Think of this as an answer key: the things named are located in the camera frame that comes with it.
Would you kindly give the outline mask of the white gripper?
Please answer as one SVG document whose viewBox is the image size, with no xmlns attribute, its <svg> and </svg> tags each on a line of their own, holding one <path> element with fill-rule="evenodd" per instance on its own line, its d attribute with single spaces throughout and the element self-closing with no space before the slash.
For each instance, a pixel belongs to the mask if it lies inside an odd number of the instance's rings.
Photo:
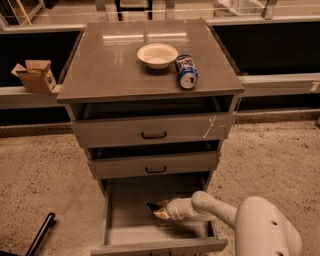
<svg viewBox="0 0 320 256">
<path fill-rule="evenodd" d="M 153 214 L 162 220 L 168 220 L 168 219 L 173 219 L 173 220 L 182 220 L 185 217 L 185 207 L 184 207 L 184 201 L 181 198 L 177 198 L 174 200 L 162 200 L 158 202 L 159 208 L 164 208 L 165 209 L 160 209 L 160 210 L 155 210 Z"/>
</svg>

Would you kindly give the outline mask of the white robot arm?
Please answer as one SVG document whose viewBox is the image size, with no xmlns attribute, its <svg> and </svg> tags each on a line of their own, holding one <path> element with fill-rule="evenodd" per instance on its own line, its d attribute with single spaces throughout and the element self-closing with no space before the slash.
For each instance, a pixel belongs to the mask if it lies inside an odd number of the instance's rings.
<svg viewBox="0 0 320 256">
<path fill-rule="evenodd" d="M 159 219 L 210 221 L 214 217 L 235 231 L 237 256 L 300 256 L 302 239 L 293 224 L 270 201 L 248 197 L 238 207 L 219 201 L 204 191 L 189 198 L 148 203 Z"/>
</svg>

